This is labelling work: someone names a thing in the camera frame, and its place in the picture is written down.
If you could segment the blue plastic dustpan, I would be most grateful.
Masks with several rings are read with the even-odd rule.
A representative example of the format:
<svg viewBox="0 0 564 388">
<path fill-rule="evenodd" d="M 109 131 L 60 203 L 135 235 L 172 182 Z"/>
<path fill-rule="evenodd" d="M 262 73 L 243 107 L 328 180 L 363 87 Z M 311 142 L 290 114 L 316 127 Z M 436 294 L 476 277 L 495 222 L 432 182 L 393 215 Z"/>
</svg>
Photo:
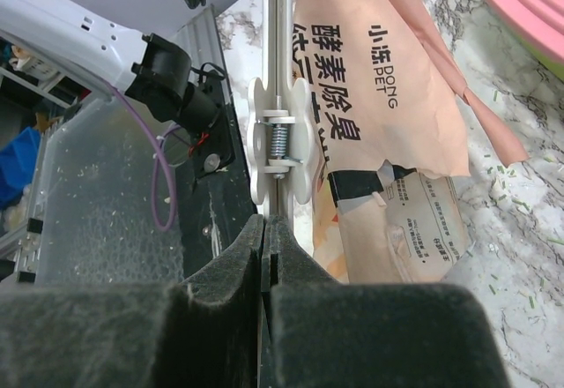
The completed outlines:
<svg viewBox="0 0 564 388">
<path fill-rule="evenodd" d="M 33 180 L 41 134 L 25 128 L 1 150 L 1 209 L 18 198 Z"/>
</svg>

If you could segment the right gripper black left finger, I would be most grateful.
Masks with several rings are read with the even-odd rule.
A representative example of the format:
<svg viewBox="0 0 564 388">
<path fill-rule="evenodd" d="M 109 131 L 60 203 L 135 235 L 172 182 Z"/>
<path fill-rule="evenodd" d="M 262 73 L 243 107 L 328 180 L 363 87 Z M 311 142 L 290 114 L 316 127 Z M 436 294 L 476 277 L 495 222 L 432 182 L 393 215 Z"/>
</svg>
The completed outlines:
<svg viewBox="0 0 564 388">
<path fill-rule="evenodd" d="M 4 387 L 255 387 L 264 220 L 182 283 L 1 293 Z"/>
</svg>

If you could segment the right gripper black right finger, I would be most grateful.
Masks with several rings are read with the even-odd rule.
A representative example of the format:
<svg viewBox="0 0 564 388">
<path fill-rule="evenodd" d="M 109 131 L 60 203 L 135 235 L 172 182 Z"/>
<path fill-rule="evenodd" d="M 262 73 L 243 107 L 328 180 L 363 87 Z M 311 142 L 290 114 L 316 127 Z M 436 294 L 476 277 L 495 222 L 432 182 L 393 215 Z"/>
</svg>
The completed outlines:
<svg viewBox="0 0 564 388">
<path fill-rule="evenodd" d="M 336 282 L 267 221 L 263 297 L 278 387 L 503 387 L 507 373 L 481 304 L 444 283 Z"/>
</svg>

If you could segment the white bag sealing clip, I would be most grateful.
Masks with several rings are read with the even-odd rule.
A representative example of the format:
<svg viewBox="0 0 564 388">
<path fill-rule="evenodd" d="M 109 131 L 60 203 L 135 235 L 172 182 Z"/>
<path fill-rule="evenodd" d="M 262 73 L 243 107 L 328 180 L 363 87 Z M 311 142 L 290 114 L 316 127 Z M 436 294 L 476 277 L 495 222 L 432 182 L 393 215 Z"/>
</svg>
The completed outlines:
<svg viewBox="0 0 564 388">
<path fill-rule="evenodd" d="M 310 84 L 294 78 L 293 0 L 263 0 L 262 75 L 249 83 L 250 193 L 267 217 L 292 222 L 312 194 L 314 126 Z"/>
</svg>

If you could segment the pink green litter box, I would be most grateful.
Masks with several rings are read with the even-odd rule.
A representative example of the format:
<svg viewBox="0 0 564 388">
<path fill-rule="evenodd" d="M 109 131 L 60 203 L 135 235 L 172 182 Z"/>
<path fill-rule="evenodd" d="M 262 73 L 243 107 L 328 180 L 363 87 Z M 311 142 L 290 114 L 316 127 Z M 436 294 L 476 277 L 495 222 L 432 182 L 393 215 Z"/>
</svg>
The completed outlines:
<svg viewBox="0 0 564 388">
<path fill-rule="evenodd" d="M 523 45 L 563 78 L 563 0 L 486 0 Z"/>
</svg>

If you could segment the beige cat litter bag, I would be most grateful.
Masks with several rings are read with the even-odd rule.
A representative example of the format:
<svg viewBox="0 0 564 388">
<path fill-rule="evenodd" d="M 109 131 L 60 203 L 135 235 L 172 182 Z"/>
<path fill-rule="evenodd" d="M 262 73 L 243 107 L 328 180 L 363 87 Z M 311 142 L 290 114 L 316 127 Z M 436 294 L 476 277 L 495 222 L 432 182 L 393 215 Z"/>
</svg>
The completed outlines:
<svg viewBox="0 0 564 388">
<path fill-rule="evenodd" d="M 315 260 L 342 282 L 441 280 L 468 246 L 459 104 L 502 164 L 527 159 L 522 143 L 468 87 L 421 0 L 296 0 L 293 61 L 321 147 Z"/>
</svg>

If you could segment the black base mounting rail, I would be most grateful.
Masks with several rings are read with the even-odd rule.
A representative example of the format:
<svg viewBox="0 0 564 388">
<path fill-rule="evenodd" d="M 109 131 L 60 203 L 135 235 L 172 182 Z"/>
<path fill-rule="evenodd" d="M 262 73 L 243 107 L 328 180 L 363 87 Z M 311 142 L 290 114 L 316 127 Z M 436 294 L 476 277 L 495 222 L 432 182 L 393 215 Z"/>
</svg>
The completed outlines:
<svg viewBox="0 0 564 388">
<path fill-rule="evenodd" d="M 256 206 L 226 71 L 207 62 L 195 68 L 198 87 L 222 109 L 222 121 L 193 136 L 189 159 L 175 171 L 182 269 L 188 278 L 237 238 Z"/>
</svg>

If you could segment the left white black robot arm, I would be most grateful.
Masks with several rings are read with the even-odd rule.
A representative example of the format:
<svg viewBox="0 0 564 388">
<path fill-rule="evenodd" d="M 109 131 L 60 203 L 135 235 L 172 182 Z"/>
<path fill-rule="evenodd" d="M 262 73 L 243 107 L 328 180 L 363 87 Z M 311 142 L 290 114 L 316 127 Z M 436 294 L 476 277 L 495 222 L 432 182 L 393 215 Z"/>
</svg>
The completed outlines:
<svg viewBox="0 0 564 388">
<path fill-rule="evenodd" d="M 71 0 L 1 0 L 1 35 L 63 71 L 109 84 L 161 122 L 198 134 L 219 121 L 221 106 L 189 80 L 184 48 Z"/>
</svg>

